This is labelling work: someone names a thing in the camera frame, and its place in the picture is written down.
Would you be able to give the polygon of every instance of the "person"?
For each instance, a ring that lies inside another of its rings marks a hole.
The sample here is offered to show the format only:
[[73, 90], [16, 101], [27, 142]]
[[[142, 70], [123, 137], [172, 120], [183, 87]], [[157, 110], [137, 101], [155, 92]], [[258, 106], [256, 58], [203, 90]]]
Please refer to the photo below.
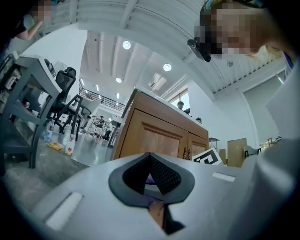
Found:
[[109, 140], [109, 134], [112, 132], [112, 129], [113, 129], [113, 125], [112, 123], [110, 122], [109, 125], [108, 125], [108, 128], [106, 130], [106, 133], [104, 135], [104, 140], [108, 141]]
[[201, 118], [196, 118], [197, 122], [200, 122], [202, 124], [202, 119]]
[[8, 47], [10, 41], [17, 37], [21, 40], [29, 41], [36, 34], [39, 27], [43, 24], [44, 19], [50, 16], [50, 11], [52, 6], [56, 6], [59, 2], [64, 2], [65, 0], [39, 0], [36, 5], [34, 5], [28, 14], [32, 17], [37, 18], [37, 22], [30, 28], [26, 29], [24, 25], [24, 16], [22, 19], [16, 24], [15, 28], [10, 32], [8, 36], [5, 36], [5, 44], [0, 52], [0, 63], [6, 58], [8, 55]]
[[180, 110], [183, 109], [183, 106], [184, 106], [184, 103], [183, 103], [183, 102], [179, 101], [179, 102], [177, 103], [177, 107], [178, 107]]
[[265, 46], [270, 54], [283, 54], [286, 75], [297, 59], [294, 48], [261, 0], [206, 1], [200, 11], [198, 33], [196, 46], [204, 59], [207, 54], [216, 58], [236, 53], [253, 55]]
[[100, 119], [101, 119], [101, 120], [100, 120], [100, 122], [97, 124], [97, 127], [98, 127], [98, 128], [103, 128], [103, 125], [104, 125], [104, 117], [101, 116]]

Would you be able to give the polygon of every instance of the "cabinet door handle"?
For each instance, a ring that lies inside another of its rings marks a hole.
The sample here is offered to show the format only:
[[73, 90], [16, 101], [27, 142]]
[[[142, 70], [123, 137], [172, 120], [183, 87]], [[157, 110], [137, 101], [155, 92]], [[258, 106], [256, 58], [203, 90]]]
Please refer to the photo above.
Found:
[[187, 159], [191, 160], [191, 149], [188, 150]]
[[187, 148], [184, 148], [184, 151], [183, 151], [183, 159], [184, 159], [184, 160], [187, 159]]

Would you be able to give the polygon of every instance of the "kitchen island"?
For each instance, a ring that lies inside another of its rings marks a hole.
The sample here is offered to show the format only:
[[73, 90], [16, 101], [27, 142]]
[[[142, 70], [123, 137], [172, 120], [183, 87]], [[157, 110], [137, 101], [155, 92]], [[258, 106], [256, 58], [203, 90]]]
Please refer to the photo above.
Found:
[[134, 89], [122, 118], [112, 160], [144, 152], [192, 160], [209, 147], [199, 122], [146, 89]]

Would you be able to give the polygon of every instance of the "black mesh panel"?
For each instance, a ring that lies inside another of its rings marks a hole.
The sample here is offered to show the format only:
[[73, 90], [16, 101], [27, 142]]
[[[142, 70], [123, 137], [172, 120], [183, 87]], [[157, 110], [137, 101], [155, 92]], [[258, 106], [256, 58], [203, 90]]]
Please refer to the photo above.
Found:
[[177, 172], [154, 158], [151, 159], [150, 173], [162, 195], [171, 192], [181, 183], [181, 176]]

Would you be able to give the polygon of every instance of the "white ceiling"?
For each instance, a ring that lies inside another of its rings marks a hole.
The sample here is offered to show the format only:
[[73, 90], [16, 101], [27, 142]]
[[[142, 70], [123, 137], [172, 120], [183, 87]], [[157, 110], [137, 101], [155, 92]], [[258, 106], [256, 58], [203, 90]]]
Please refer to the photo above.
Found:
[[170, 72], [164, 71], [164, 64], [170, 62], [141, 44], [129, 40], [131, 48], [124, 49], [122, 44], [126, 40], [105, 33], [88, 32], [80, 71], [84, 88], [125, 104], [136, 85], [152, 90], [149, 84], [155, 81], [155, 77], [159, 84], [165, 82], [153, 90], [159, 96], [180, 79], [187, 78], [176, 67]]
[[[123, 91], [121, 101], [126, 102], [136, 83], [147, 86], [158, 73], [167, 80], [157, 92], [159, 95], [179, 80], [191, 79], [213, 99], [272, 59], [264, 49], [258, 59], [236, 55], [232, 67], [227, 66], [227, 60], [205, 63], [196, 58], [187, 40], [193, 37], [203, 3], [204, 0], [66, 0], [39, 33], [42, 36], [71, 23], [89, 30], [81, 75], [93, 84], [101, 84], [106, 97]], [[130, 51], [120, 45], [125, 38], [136, 42]], [[168, 74], [162, 70], [166, 62], [172, 64]], [[116, 77], [124, 78], [124, 83], [118, 85]]]

